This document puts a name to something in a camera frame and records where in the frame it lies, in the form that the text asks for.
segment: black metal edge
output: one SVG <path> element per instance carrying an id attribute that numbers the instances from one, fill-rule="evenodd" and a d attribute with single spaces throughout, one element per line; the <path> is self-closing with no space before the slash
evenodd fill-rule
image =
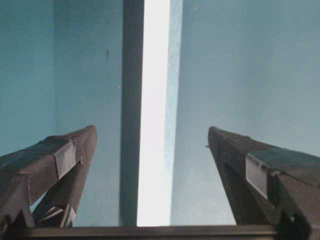
<path id="1" fill-rule="evenodd" d="M 274 225 L 213 225 L 157 227 L 70 227 L 14 229 L 12 238 L 135 238 L 135 237 L 209 237 L 209 236 L 285 236 Z"/>

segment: blue wall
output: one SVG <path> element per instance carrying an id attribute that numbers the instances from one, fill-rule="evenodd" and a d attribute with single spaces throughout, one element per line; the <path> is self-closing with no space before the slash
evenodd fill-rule
<path id="1" fill-rule="evenodd" d="M 185 0 L 171 224 L 234 223 L 208 128 L 320 156 L 320 2 Z"/>
<path id="2" fill-rule="evenodd" d="M 55 133 L 52 0 L 0 1 L 0 156 Z"/>
<path id="3" fill-rule="evenodd" d="M 95 125 L 78 226 L 119 224 L 123 1 L 0 1 L 0 156 Z"/>
<path id="4" fill-rule="evenodd" d="M 119 224 L 123 1 L 56 0 L 56 130 L 97 127 L 78 226 Z"/>

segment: fluorescent light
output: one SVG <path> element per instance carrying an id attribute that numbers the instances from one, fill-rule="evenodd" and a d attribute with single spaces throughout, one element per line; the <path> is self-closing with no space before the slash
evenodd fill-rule
<path id="1" fill-rule="evenodd" d="M 138 226 L 170 224 L 164 172 L 170 0 L 144 1 Z"/>

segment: bright light strip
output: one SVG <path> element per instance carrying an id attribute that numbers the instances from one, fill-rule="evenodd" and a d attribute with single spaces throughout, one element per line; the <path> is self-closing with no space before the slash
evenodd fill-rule
<path id="1" fill-rule="evenodd" d="M 144 1 L 138 226 L 170 224 L 164 173 L 170 0 Z"/>

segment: gray vertical beam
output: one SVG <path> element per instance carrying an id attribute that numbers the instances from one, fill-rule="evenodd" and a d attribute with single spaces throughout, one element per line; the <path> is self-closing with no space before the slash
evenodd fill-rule
<path id="1" fill-rule="evenodd" d="M 144 0 L 123 0 L 121 226 L 137 225 L 143 32 Z"/>

